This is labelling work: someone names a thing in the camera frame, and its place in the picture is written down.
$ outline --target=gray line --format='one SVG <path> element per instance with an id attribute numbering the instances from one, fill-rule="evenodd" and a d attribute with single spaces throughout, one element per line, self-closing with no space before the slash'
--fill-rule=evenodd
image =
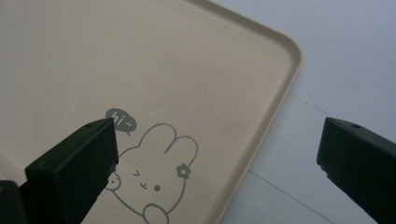
<path id="1" fill-rule="evenodd" d="M 323 114 L 325 114 L 325 115 L 331 117 L 330 114 L 324 112 L 323 110 L 321 110 L 321 109 L 319 109 L 319 108 L 317 108 L 317 107 L 312 106 L 311 104 L 307 103 L 306 101 L 304 101 L 304 100 L 302 100 L 302 99 L 300 99 L 300 98 L 298 98 L 298 97 L 296 97 L 296 96 L 294 96 L 294 95 L 291 95 L 290 93 L 288 94 L 288 96 L 290 96 L 290 97 L 292 97 L 292 98 L 294 98 L 294 99 L 300 101 L 301 103 L 303 103 L 303 104 L 305 104 L 305 105 L 309 105 L 310 107 L 316 109 L 317 111 L 320 111 L 320 112 L 322 112 Z"/>
<path id="2" fill-rule="evenodd" d="M 176 208 L 176 206 L 180 203 L 181 199 L 183 198 L 184 190 L 186 189 L 186 179 L 184 179 L 183 181 L 184 181 L 183 182 L 183 190 L 181 191 L 180 197 L 178 197 L 177 202 L 175 203 L 175 205 L 171 209 L 169 209 L 167 214 L 171 213 Z"/>
<path id="3" fill-rule="evenodd" d="M 181 138 L 188 138 L 188 139 L 190 139 L 190 140 L 195 144 L 195 154 L 194 154 L 194 157 L 192 158 L 192 160 L 190 161 L 190 163 L 189 163 L 189 165 L 188 165 L 188 167 L 190 168 L 190 166 L 192 165 L 192 162 L 195 161 L 195 158 L 198 156 L 198 143 L 197 143 L 197 141 L 195 141 L 195 139 L 193 139 L 192 137 L 187 136 L 187 135 L 183 135 L 183 136 L 177 137 L 177 138 L 175 139 L 175 141 L 171 144 L 171 146 L 172 146 L 178 139 L 181 139 Z"/>
<path id="4" fill-rule="evenodd" d="M 142 214 L 138 213 L 136 210 L 134 210 L 131 206 L 128 205 L 128 203 L 126 203 L 125 201 L 122 200 L 122 198 L 119 197 L 119 195 L 113 191 L 113 194 L 116 196 L 116 198 L 119 199 L 119 201 L 125 206 L 127 207 L 129 210 L 131 210 L 132 212 L 136 213 L 139 216 L 143 216 Z"/>
<path id="5" fill-rule="evenodd" d="M 105 188 L 105 189 L 113 191 L 113 193 L 114 193 L 114 191 L 116 191 L 117 189 L 119 189 L 121 187 L 121 178 L 116 172 L 113 172 L 113 174 L 116 175 L 117 178 L 119 179 L 119 181 L 120 181 L 119 185 L 115 189 L 107 189 L 107 188 Z"/>
<path id="6" fill-rule="evenodd" d="M 295 202 L 299 203 L 300 205 L 304 206 L 305 208 L 311 210 L 312 212 L 314 212 L 315 214 L 317 214 L 320 217 L 323 217 L 324 219 L 326 219 L 328 222 L 335 224 L 335 222 L 332 222 L 331 220 L 329 220 L 328 218 L 326 218 L 325 216 L 323 216 L 322 214 L 320 214 L 319 212 L 315 211 L 314 209 L 308 207 L 306 204 L 298 201 L 297 199 L 293 198 L 291 195 L 289 195 L 287 192 L 285 192 L 284 190 L 278 188 L 277 186 L 275 186 L 274 184 L 270 183 L 268 180 L 262 178 L 261 176 L 257 175 L 256 173 L 252 172 L 251 170 L 249 170 L 252 174 L 254 174 L 255 176 L 257 176 L 258 178 L 260 178 L 261 180 L 263 180 L 265 183 L 271 185 L 272 187 L 274 187 L 275 189 L 279 190 L 280 192 L 286 194 L 287 196 L 289 196 L 291 199 L 293 199 Z"/>

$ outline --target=tray rim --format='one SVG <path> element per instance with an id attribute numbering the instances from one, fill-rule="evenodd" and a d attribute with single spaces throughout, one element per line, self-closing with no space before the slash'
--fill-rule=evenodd
<path id="1" fill-rule="evenodd" d="M 263 130 L 259 133 L 257 133 L 260 138 L 254 139 L 253 143 L 251 143 L 252 149 L 250 150 L 249 156 L 247 157 L 248 159 L 245 162 L 245 165 L 243 170 L 240 171 L 239 174 L 235 175 L 236 181 L 232 185 L 232 187 L 228 188 L 227 196 L 224 197 L 225 200 L 222 201 L 222 203 L 219 204 L 217 211 L 213 211 L 212 217 L 209 217 L 208 220 L 205 220 L 205 223 L 220 223 L 225 215 L 225 213 L 228 210 L 229 205 L 231 204 L 234 195 L 238 191 L 240 185 L 245 179 L 245 176 L 250 168 L 251 163 L 253 162 L 255 156 L 257 155 L 259 149 L 262 147 L 262 143 L 265 140 L 266 135 L 268 134 L 275 118 L 280 110 L 280 107 L 283 105 L 286 96 L 288 95 L 289 89 L 294 83 L 294 80 L 297 78 L 298 73 L 300 72 L 300 69 L 303 65 L 304 62 L 304 55 L 301 50 L 301 47 L 288 35 L 283 34 L 282 32 L 279 32 L 271 27 L 268 27 L 262 23 L 259 23 L 257 21 L 254 21 L 248 17 L 245 17 L 227 7 L 224 7 L 218 3 L 209 1 L 209 0 L 186 0 L 187 2 L 193 3 L 198 7 L 202 7 L 206 10 L 209 10 L 215 14 L 220 15 L 224 19 L 230 20 L 234 23 L 238 23 L 242 26 L 247 27 L 253 32 L 259 33 L 260 35 L 266 35 L 271 34 L 272 36 L 269 36 L 270 38 L 274 39 L 276 42 L 278 42 L 280 45 L 284 46 L 285 49 L 287 49 L 294 57 L 296 57 L 294 60 L 297 63 L 293 64 L 293 70 L 291 71 L 291 74 L 288 74 L 289 80 L 286 82 L 287 85 L 283 87 L 282 94 L 280 94 L 280 97 L 278 95 L 278 104 L 275 107 L 272 107 L 271 111 L 271 118 L 269 119 L 269 122 L 267 125 L 260 125 L 260 127 L 264 126 Z"/>

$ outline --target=rabbit face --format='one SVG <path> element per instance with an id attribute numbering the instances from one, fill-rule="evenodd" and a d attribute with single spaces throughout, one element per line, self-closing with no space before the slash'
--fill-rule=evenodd
<path id="1" fill-rule="evenodd" d="M 167 216 L 184 194 L 197 151 L 191 137 L 177 137 L 169 124 L 155 125 L 144 134 L 139 146 L 120 154 L 117 172 L 106 188 L 140 216 L 150 204 Z"/>

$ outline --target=bunny illustration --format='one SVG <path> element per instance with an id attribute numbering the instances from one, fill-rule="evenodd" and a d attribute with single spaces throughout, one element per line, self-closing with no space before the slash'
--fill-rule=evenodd
<path id="1" fill-rule="evenodd" d="M 146 223 L 169 223 L 169 213 L 183 197 L 197 154 L 193 138 L 177 136 L 169 124 L 154 125 L 137 147 L 120 154 L 106 189 Z"/>

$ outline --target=flower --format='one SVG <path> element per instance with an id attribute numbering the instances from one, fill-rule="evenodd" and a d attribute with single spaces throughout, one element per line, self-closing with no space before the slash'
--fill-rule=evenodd
<path id="1" fill-rule="evenodd" d="M 181 164 L 179 165 L 177 168 L 177 175 L 180 178 L 184 178 L 184 179 L 188 179 L 189 178 L 189 174 L 191 173 L 190 168 L 185 164 Z"/>

